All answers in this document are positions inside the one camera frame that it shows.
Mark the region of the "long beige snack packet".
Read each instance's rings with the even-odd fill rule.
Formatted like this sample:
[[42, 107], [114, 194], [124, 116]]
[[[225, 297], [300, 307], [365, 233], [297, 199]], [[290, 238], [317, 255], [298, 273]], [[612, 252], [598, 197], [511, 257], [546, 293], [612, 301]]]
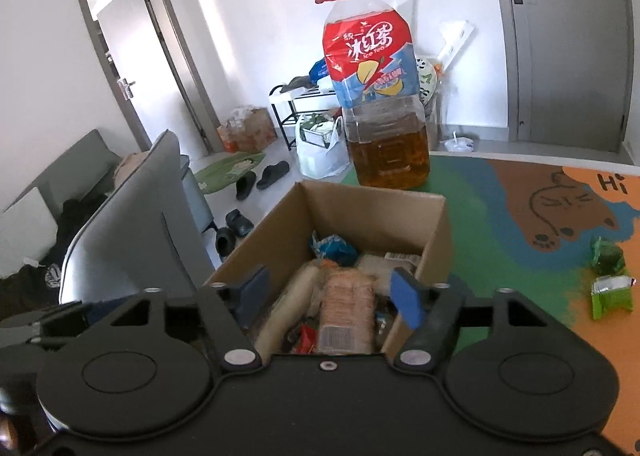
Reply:
[[285, 334], [307, 313], [314, 290], [323, 280], [320, 265], [308, 262], [293, 274], [258, 329], [254, 348], [267, 364], [280, 351]]

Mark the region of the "red snack packet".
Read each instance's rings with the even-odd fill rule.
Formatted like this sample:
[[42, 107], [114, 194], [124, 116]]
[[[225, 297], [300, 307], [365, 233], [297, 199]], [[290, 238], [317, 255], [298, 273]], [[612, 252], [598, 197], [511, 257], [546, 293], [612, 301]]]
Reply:
[[297, 329], [297, 340], [294, 342], [292, 352], [296, 354], [314, 353], [317, 342], [318, 329], [308, 324], [300, 324]]

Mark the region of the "blue snack packet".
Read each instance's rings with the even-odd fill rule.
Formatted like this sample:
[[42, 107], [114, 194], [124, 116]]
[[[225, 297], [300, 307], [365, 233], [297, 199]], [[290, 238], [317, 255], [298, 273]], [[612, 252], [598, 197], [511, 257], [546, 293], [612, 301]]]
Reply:
[[353, 267], [360, 257], [359, 251], [337, 234], [320, 239], [318, 233], [314, 232], [309, 245], [318, 259], [333, 261], [340, 267]]

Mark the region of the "white snack packet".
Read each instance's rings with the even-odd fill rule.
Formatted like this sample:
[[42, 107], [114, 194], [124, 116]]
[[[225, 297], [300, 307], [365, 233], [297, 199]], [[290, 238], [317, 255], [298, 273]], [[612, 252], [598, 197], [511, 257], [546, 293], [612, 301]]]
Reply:
[[375, 294], [388, 297], [390, 295], [390, 278], [395, 269], [405, 269], [411, 274], [421, 261], [418, 255], [386, 253], [384, 256], [363, 254], [356, 262], [355, 268], [371, 277]]

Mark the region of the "grey chair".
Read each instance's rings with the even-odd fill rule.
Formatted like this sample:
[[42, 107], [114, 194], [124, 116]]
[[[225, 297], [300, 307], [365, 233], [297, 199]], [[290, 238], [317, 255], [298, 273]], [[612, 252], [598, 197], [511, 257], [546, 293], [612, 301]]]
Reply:
[[183, 189], [179, 141], [167, 130], [74, 237], [58, 301], [107, 301], [146, 288], [189, 297], [213, 272]]

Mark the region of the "grey sofa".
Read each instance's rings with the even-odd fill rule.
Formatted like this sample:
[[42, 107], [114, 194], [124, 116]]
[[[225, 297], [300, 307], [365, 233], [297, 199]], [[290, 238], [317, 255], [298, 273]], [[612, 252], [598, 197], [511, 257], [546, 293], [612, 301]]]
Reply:
[[87, 133], [1, 213], [1, 317], [58, 302], [70, 243], [111, 193], [120, 157]]

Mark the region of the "colourful cartoon table mat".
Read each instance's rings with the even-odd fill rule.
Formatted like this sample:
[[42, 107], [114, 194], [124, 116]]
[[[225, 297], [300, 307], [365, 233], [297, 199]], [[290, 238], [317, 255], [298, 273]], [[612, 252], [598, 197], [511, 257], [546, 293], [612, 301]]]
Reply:
[[521, 291], [614, 365], [620, 396], [605, 435], [639, 451], [639, 311], [591, 312], [592, 245], [605, 239], [639, 275], [639, 170], [574, 159], [533, 163], [434, 155], [422, 191], [446, 197], [454, 254], [450, 272], [478, 295]]

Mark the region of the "black shoe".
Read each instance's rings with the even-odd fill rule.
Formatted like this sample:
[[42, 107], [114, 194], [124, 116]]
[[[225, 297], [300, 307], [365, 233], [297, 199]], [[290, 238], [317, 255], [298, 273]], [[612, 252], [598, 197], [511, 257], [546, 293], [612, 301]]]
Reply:
[[239, 209], [233, 209], [226, 214], [227, 227], [240, 239], [244, 239], [254, 230], [254, 223], [244, 216]]
[[216, 230], [215, 249], [221, 260], [230, 256], [235, 245], [236, 236], [231, 229], [223, 227]]

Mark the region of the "open cardboard box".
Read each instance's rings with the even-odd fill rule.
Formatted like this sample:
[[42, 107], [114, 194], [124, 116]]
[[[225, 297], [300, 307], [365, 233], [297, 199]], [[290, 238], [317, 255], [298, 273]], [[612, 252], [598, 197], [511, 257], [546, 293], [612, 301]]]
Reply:
[[238, 287], [262, 265], [270, 280], [264, 303], [278, 297], [288, 278], [319, 253], [352, 267], [363, 253], [418, 255], [416, 279], [445, 280], [452, 256], [446, 197], [439, 194], [297, 182], [222, 263], [209, 285]]

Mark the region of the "black slipper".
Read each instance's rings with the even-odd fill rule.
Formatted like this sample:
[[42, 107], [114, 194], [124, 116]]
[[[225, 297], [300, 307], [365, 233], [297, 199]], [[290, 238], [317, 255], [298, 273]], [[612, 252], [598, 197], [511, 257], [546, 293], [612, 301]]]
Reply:
[[287, 161], [279, 161], [277, 164], [267, 166], [262, 172], [262, 178], [256, 183], [256, 189], [263, 191], [281, 180], [290, 172], [290, 164]]
[[253, 170], [243, 173], [243, 175], [235, 182], [235, 198], [239, 202], [245, 201], [252, 193], [257, 176]]

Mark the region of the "brown box with bag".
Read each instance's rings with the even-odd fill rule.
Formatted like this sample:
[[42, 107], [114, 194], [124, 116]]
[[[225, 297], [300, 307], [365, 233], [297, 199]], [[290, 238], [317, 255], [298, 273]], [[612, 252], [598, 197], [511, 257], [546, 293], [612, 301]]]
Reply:
[[259, 153], [277, 140], [268, 110], [257, 106], [233, 110], [217, 132], [224, 150], [229, 153]]

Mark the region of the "black shoe rack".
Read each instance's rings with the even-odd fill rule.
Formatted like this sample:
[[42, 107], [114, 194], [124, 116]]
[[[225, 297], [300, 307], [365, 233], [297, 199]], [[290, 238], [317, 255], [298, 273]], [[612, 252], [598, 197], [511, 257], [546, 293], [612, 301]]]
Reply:
[[271, 89], [269, 104], [289, 151], [295, 146], [295, 126], [300, 117], [314, 113], [335, 114], [340, 109], [333, 90], [322, 92], [318, 88], [302, 87], [283, 91], [282, 85]]

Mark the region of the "blue white bag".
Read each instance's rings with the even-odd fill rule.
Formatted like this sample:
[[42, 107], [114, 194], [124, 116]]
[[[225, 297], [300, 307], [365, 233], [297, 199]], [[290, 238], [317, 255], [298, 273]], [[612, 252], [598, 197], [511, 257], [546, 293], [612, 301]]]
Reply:
[[320, 80], [329, 75], [329, 68], [326, 66], [326, 59], [322, 58], [311, 66], [308, 76], [310, 82], [317, 86]]

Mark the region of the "large iced tea bottle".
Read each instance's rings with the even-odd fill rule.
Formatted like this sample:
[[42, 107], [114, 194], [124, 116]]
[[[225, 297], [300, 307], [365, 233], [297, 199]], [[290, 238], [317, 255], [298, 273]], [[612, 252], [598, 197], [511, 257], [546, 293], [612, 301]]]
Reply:
[[382, 0], [316, 0], [325, 2], [324, 60], [358, 182], [419, 187], [431, 165], [409, 24]]

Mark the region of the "grey door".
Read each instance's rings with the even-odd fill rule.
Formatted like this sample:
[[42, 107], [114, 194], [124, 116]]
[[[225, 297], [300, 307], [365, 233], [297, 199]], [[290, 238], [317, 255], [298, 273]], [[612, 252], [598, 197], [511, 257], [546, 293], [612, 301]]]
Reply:
[[617, 152], [634, 77], [631, 0], [499, 0], [512, 141]]

